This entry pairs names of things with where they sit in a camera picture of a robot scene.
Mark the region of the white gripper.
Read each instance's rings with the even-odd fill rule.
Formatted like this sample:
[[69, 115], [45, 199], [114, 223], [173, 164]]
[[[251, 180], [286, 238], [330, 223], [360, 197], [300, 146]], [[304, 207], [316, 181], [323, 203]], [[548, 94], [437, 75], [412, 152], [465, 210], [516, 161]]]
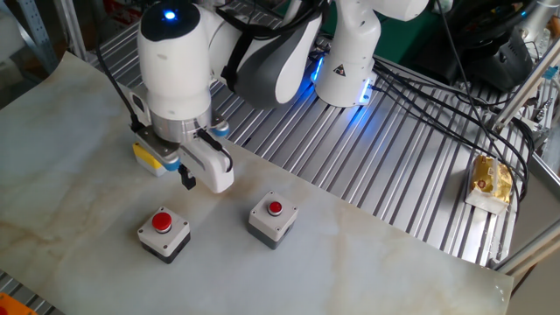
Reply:
[[210, 133], [208, 87], [179, 95], [143, 87], [126, 90], [125, 95], [143, 125], [136, 132], [140, 146], [166, 170], [178, 171], [186, 189], [201, 182], [213, 193], [222, 193], [234, 183], [233, 158]]

